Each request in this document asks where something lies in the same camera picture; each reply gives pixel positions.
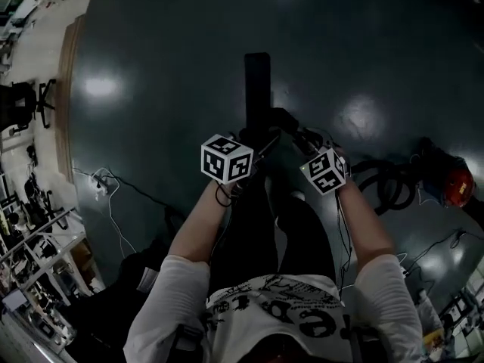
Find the black chair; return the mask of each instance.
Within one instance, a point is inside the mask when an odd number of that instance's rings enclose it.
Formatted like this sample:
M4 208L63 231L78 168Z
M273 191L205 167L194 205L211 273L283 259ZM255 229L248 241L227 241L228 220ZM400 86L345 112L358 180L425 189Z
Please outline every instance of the black chair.
M54 110L55 108L45 100L55 79L50 79L47 84L41 83L39 86L39 99L36 91L28 82L14 83L12 86L0 85L0 130L17 125L10 131L10 135L23 131L29 127L35 112L40 112L44 128L50 125L45 122L44 108ZM18 101L24 100L23 106L19 106Z

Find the wooden baseboard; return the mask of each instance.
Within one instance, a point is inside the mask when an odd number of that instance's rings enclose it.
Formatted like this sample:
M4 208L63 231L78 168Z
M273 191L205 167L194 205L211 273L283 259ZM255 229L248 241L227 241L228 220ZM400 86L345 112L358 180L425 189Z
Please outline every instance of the wooden baseboard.
M73 169L69 146L69 105L70 86L73 73L74 58L76 57L77 41L82 31L85 15L76 18L74 23L66 28L64 42L60 52L59 70L55 90L55 144L59 172L66 176L66 180L73 183Z

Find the forearm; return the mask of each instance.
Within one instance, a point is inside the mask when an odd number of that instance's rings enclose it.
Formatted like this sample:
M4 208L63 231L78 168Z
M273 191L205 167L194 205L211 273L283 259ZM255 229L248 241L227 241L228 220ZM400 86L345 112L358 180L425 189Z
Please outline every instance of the forearm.
M192 262L209 262L220 223L227 209L216 200L217 187L215 181L206 186L197 205L176 234L169 249L170 255L181 256ZM230 203L222 191L218 197L221 203Z
M349 179L339 189L339 194L358 259L358 270L382 254L394 254L391 237L355 182Z

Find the white cube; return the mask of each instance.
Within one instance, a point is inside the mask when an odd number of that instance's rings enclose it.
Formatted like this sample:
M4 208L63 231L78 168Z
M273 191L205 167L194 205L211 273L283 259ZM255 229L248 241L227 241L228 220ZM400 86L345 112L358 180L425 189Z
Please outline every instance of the white cube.
M221 135L202 144L201 170L226 185L250 175L253 149Z
M346 184L345 160L330 148L300 167L304 176L321 195Z

